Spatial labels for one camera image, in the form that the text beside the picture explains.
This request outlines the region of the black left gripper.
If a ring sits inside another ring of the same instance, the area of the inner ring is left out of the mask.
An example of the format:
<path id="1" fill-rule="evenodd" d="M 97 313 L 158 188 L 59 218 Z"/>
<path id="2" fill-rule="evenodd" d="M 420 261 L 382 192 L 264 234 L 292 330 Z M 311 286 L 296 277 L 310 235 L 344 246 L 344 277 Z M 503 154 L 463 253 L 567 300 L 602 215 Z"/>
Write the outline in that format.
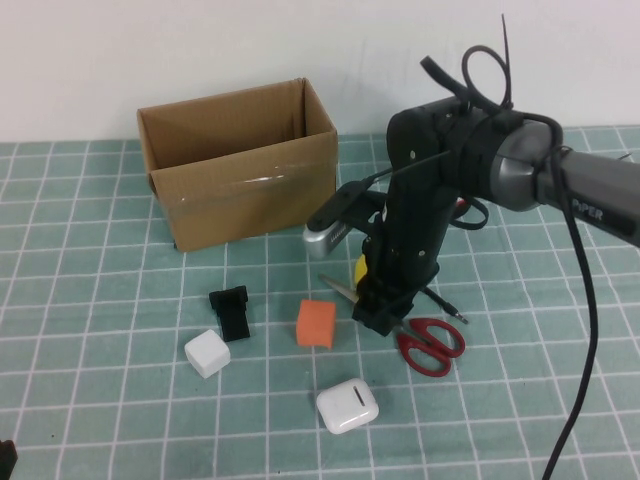
<path id="1" fill-rule="evenodd" d="M 18 460 L 15 443 L 12 440 L 0 442 L 0 480 L 9 480 Z"/>

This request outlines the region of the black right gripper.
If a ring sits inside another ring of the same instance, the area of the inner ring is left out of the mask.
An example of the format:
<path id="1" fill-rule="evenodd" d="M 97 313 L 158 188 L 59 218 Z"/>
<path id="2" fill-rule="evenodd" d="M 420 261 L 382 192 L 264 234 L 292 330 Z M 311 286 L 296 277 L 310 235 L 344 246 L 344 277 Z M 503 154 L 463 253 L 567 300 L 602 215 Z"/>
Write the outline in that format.
<path id="1" fill-rule="evenodd" d="M 401 323 L 439 271 L 449 222 L 448 203 L 386 202 L 363 243 L 367 271 L 357 282 L 356 321 L 382 336 Z"/>

